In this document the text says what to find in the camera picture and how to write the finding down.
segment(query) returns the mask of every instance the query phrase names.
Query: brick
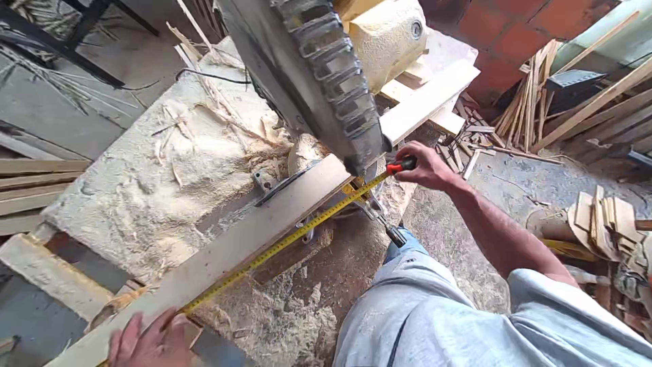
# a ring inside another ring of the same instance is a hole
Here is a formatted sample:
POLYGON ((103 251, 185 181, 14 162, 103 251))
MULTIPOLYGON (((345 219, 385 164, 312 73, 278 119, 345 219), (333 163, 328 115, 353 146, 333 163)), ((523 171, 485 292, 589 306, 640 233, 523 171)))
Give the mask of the brick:
POLYGON ((511 63, 521 65, 545 46, 550 39, 530 25, 514 22, 498 37, 492 49, 511 63))
POLYGON ((467 43, 478 49, 489 49, 500 35, 510 18, 485 4, 475 0, 464 13, 459 32, 467 43))
POLYGON ((549 0, 493 0, 496 6, 510 14, 521 18, 521 20, 530 20, 549 0))
POLYGON ((551 0, 531 21, 556 38, 573 39, 609 13, 618 0, 551 0))

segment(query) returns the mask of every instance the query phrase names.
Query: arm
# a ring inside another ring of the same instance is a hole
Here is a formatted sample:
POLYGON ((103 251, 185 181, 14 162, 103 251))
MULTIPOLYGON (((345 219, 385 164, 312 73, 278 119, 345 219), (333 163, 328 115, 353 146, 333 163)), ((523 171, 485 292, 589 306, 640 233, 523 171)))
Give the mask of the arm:
POLYGON ((448 194, 480 250, 503 278, 514 269, 526 268, 577 287, 573 276, 538 238, 453 173, 432 148, 413 141, 396 158, 407 155, 417 158, 417 168, 399 172, 395 178, 448 194))

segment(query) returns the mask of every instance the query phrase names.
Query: right hand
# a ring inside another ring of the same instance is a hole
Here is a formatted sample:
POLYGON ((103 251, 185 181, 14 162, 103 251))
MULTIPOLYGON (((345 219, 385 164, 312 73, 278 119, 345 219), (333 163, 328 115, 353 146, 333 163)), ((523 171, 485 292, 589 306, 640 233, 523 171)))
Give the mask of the right hand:
POLYGON ((405 170, 394 175, 399 181, 415 182, 429 189, 448 191, 460 177, 441 160, 439 154, 428 146, 412 140, 402 146, 396 154, 396 160, 411 155, 417 158, 417 168, 405 170))

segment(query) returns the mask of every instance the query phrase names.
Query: sawdust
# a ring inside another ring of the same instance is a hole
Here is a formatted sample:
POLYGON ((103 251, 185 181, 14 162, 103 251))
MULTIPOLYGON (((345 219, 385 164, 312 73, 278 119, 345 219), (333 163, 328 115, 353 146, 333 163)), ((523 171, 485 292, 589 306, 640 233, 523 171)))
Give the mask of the sawdust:
POLYGON ((264 287, 250 278, 206 302, 195 316, 261 366, 323 366, 337 339, 331 307, 319 307, 321 284, 307 301, 291 293, 294 272, 264 287), (226 313, 223 308, 231 310, 226 313))
POLYGON ((293 145, 285 129, 273 128, 278 118, 252 88, 210 85, 243 111, 234 125, 220 118, 226 107, 212 103, 195 76, 183 78, 44 212, 145 284, 212 240, 197 223, 251 192, 253 170, 273 165, 286 174, 278 162, 287 161, 293 145))

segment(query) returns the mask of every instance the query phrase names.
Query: left hand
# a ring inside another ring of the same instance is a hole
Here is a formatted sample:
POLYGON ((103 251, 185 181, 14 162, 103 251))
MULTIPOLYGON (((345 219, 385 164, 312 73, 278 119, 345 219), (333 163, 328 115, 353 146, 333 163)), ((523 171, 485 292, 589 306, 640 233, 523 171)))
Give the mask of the left hand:
POLYGON ((141 332, 143 314, 135 313, 109 341, 110 367, 189 367, 192 352, 184 339, 185 315, 171 308, 141 332))

